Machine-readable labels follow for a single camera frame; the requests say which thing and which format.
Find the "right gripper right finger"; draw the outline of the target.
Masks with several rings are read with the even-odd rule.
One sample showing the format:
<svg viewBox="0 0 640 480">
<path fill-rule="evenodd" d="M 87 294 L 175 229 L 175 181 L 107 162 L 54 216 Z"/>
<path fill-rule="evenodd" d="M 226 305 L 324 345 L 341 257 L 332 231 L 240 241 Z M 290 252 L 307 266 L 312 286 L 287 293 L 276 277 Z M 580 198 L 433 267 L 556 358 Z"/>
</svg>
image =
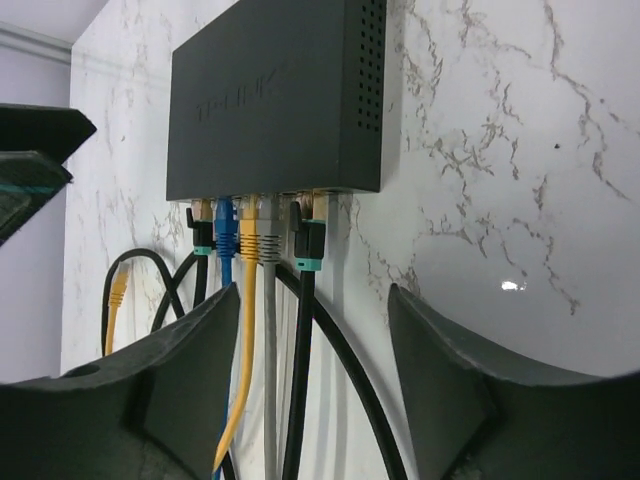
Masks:
<svg viewBox="0 0 640 480">
<path fill-rule="evenodd" d="M 393 285 L 389 326 L 422 479 L 635 479 L 639 376 L 509 350 Z"/>
</svg>

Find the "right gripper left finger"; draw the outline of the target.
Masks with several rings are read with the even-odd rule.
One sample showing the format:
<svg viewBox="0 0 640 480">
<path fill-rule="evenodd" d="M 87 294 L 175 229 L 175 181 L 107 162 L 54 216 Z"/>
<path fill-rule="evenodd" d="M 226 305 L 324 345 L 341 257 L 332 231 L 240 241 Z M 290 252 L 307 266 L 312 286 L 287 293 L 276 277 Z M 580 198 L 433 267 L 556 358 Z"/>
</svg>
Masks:
<svg viewBox="0 0 640 480">
<path fill-rule="evenodd" d="M 2 385 L 2 478 L 210 478 L 239 310 L 230 285 L 61 377 Z"/>
</svg>

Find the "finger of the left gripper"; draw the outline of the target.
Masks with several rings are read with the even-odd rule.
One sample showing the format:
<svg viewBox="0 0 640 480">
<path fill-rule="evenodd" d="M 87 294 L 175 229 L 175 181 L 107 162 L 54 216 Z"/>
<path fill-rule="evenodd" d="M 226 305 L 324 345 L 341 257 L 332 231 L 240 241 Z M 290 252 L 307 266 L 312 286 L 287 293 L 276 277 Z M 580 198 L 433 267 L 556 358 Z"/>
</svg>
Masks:
<svg viewBox="0 0 640 480">
<path fill-rule="evenodd" d="M 1 244 L 72 179 L 68 170 L 41 152 L 1 152 Z"/>
<path fill-rule="evenodd" d="M 67 160 L 96 131 L 79 110 L 2 104 L 1 150 L 38 151 L 53 160 Z"/>
</svg>

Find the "black network switch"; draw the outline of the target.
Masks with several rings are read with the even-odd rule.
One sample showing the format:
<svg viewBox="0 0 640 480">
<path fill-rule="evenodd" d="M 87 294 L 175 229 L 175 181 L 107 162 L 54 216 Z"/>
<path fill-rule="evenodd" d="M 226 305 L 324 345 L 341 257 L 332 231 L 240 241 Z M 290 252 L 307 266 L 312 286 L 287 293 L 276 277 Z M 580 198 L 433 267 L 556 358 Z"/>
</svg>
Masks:
<svg viewBox="0 0 640 480">
<path fill-rule="evenodd" d="M 172 55 L 170 201 L 381 187 L 387 5 L 239 1 Z"/>
</svg>

